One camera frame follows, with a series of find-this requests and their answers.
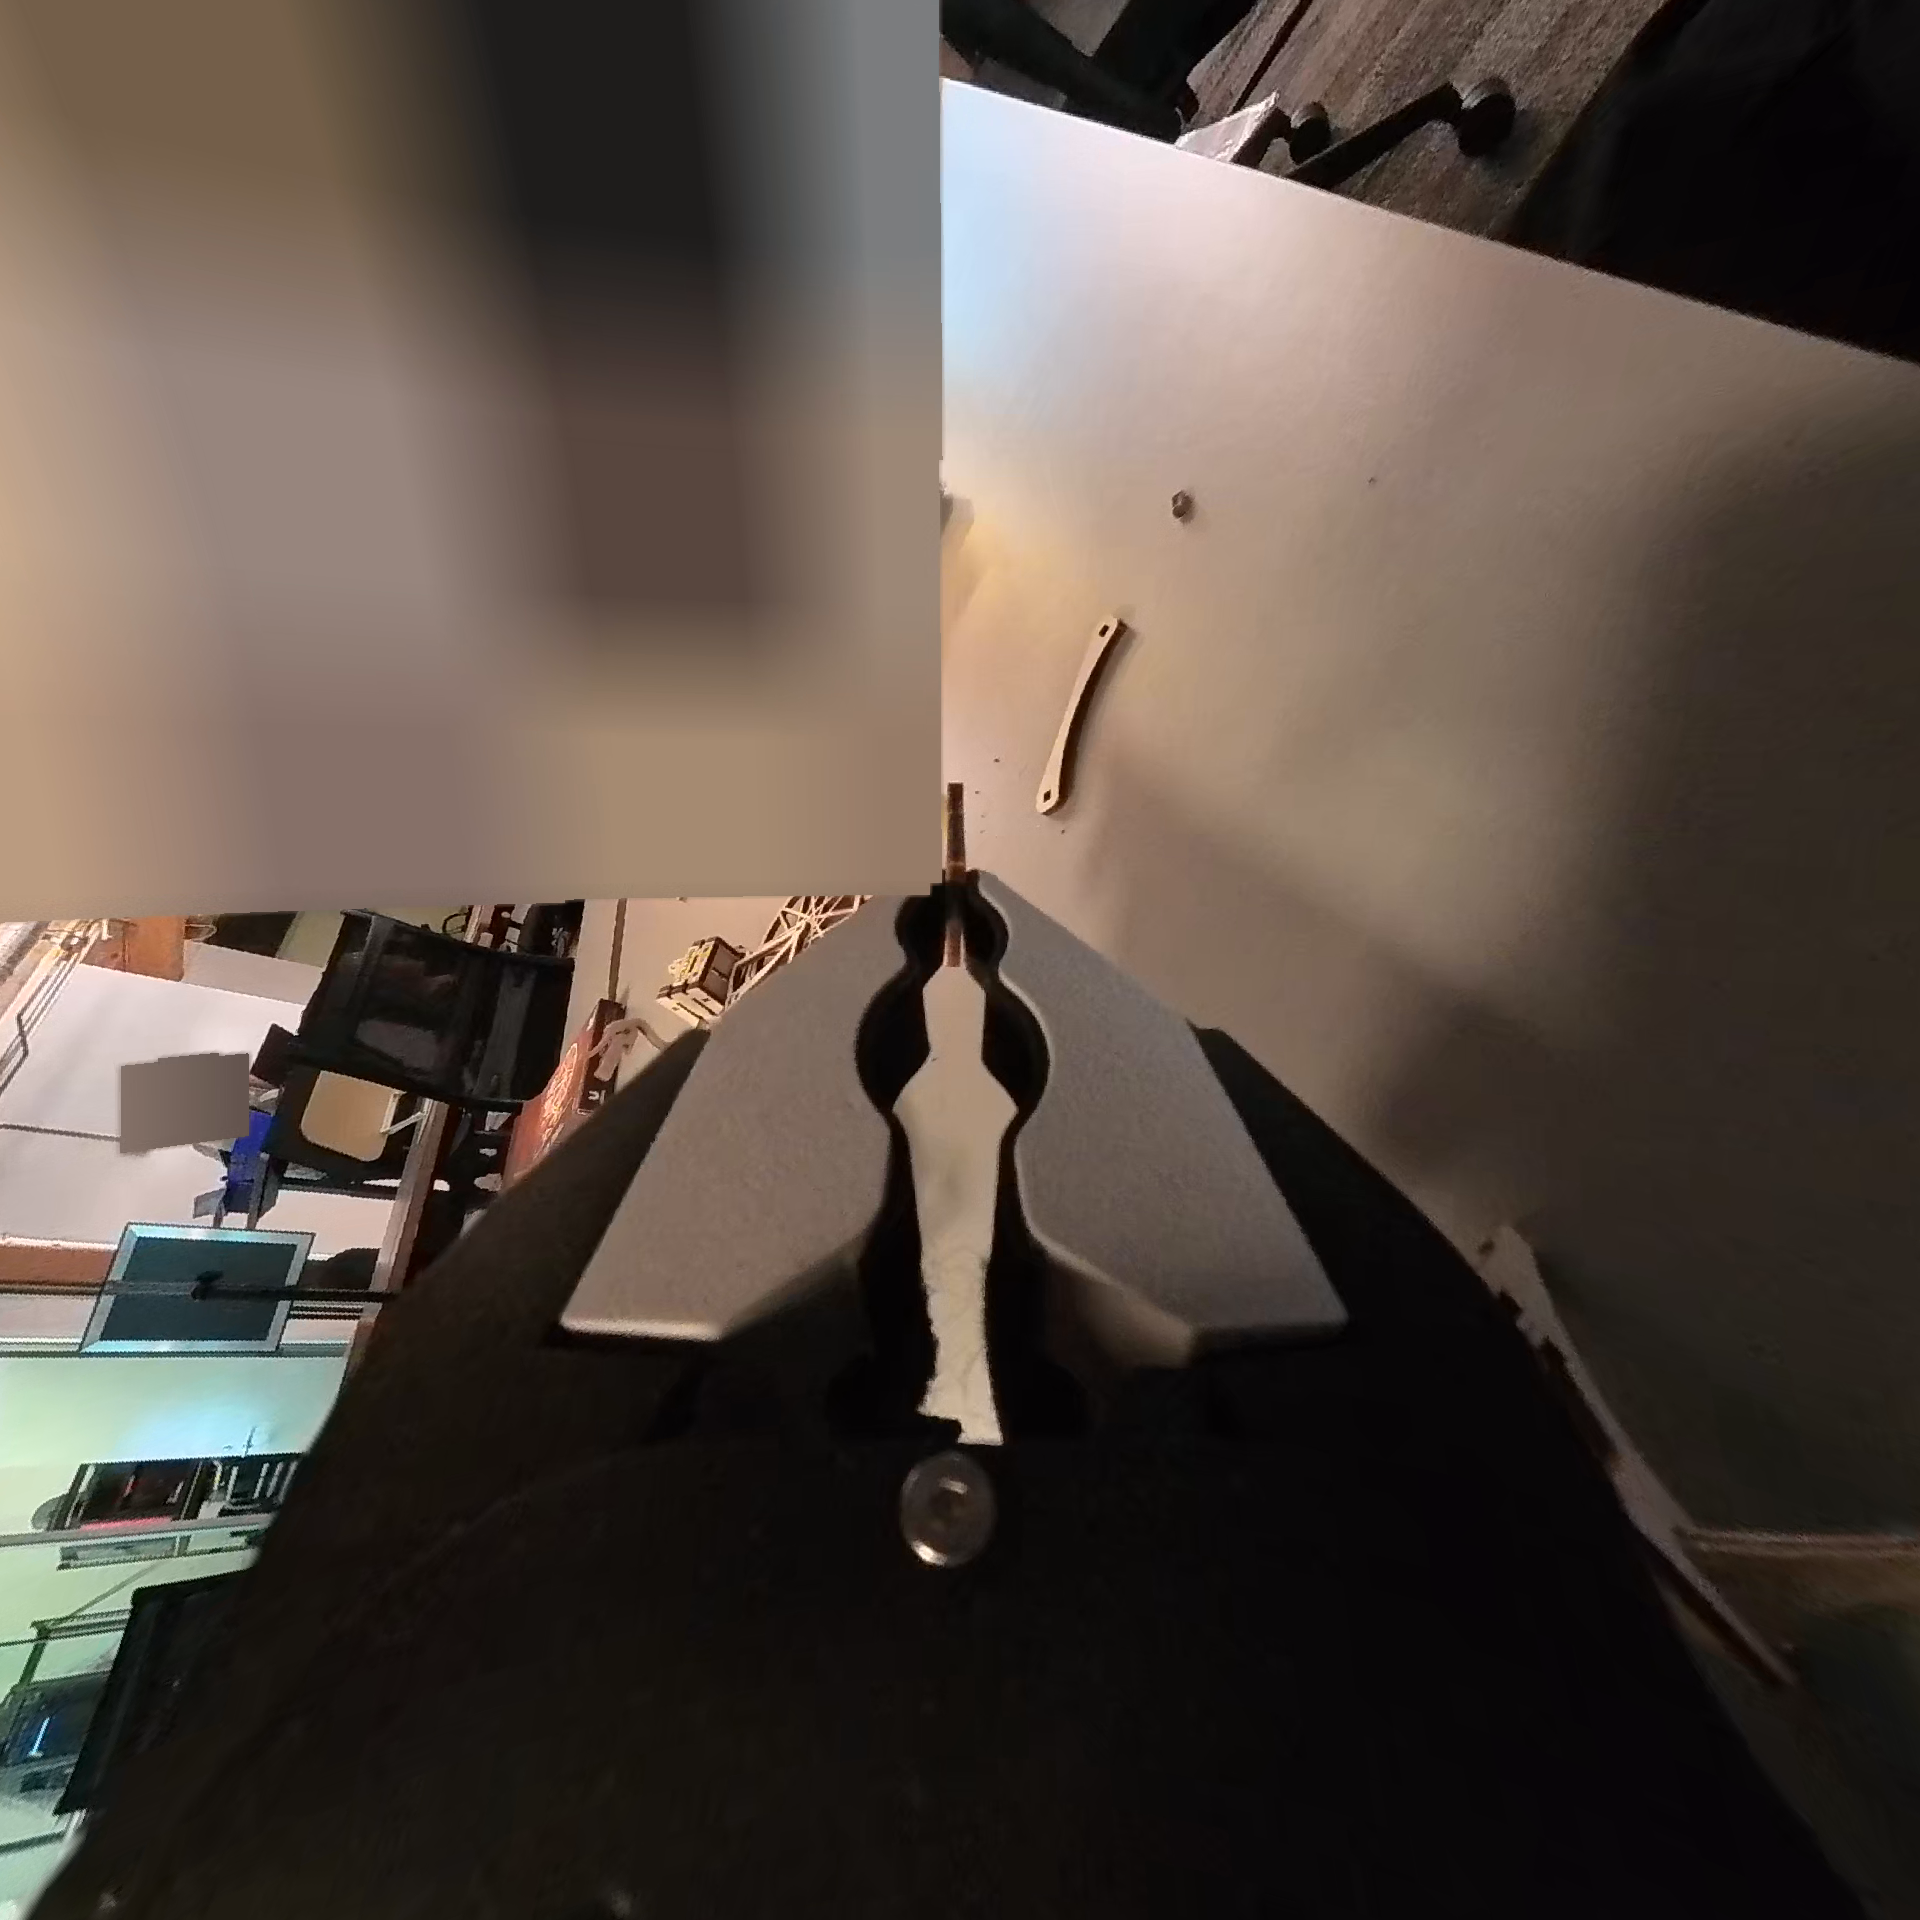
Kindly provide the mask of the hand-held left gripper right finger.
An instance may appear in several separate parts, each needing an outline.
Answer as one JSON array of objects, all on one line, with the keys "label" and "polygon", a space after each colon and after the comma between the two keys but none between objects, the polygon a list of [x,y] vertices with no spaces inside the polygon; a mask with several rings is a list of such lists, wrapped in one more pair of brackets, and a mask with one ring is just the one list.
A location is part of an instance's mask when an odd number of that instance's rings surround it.
[{"label": "hand-held left gripper right finger", "polygon": [[1349,1310],[1190,1022],[1001,877],[992,980],[1038,1038],[1022,1223],[1102,1359],[1331,1339]]}]

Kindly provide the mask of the wooden bicycle model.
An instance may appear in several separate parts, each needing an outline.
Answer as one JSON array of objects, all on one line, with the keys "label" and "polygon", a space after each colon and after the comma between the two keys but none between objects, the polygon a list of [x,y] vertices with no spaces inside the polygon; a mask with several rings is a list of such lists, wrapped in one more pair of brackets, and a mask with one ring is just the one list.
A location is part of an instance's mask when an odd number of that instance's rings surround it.
[{"label": "wooden bicycle model", "polygon": [[807,949],[847,925],[868,901],[868,894],[790,897],[781,903],[756,943],[734,947],[721,934],[711,934],[686,949],[670,965],[657,1001],[686,1025],[713,1029],[734,1003],[793,967]]}]

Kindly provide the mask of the curved wooden strip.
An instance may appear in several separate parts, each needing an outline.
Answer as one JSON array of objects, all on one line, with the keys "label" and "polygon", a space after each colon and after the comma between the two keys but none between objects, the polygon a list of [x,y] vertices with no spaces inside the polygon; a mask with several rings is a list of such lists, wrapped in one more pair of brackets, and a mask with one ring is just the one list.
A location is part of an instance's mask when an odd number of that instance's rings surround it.
[{"label": "curved wooden strip", "polygon": [[1077,759],[1093,700],[1109,660],[1126,636],[1131,636],[1131,623],[1121,614],[1110,614],[1086,642],[1034,798],[1034,810],[1045,818],[1057,815],[1073,797]]}]

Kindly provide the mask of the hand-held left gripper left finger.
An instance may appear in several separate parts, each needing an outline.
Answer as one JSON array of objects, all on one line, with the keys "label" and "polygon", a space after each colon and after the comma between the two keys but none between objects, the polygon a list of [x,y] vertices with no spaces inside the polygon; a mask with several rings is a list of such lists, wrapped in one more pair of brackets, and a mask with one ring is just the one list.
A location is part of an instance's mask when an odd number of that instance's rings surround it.
[{"label": "hand-held left gripper left finger", "polygon": [[877,897],[709,1031],[593,1249],[560,1326],[727,1343],[856,1275],[910,1202],[901,1092],[928,1059],[943,883]]}]

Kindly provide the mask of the dark brown cardboard box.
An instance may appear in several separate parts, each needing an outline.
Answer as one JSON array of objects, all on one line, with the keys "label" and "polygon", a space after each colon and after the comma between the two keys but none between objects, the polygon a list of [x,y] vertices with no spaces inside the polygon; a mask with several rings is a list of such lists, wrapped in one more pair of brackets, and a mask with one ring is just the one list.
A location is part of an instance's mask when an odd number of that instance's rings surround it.
[{"label": "dark brown cardboard box", "polygon": [[603,999],[594,1004],[588,1021],[563,1046],[540,1095],[516,1117],[507,1166],[511,1175],[520,1179],[530,1173],[613,1100],[637,1033],[623,1001]]}]

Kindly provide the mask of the black mesh office chair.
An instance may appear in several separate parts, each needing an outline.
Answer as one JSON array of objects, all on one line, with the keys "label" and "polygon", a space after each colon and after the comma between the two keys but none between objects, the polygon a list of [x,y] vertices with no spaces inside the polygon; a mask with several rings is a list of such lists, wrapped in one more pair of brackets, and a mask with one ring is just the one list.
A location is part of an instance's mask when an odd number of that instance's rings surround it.
[{"label": "black mesh office chair", "polygon": [[288,1062],[420,1100],[511,1112],[560,1067],[575,962],[346,911]]}]

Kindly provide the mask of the grey panel on stand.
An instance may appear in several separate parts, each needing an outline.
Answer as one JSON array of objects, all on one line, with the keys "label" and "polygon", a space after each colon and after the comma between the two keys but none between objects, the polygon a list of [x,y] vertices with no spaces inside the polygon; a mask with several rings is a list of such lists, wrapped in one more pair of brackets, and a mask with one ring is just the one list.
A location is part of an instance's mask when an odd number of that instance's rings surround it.
[{"label": "grey panel on stand", "polygon": [[78,1354],[277,1354],[315,1243],[306,1230],[132,1223],[114,1247]]}]

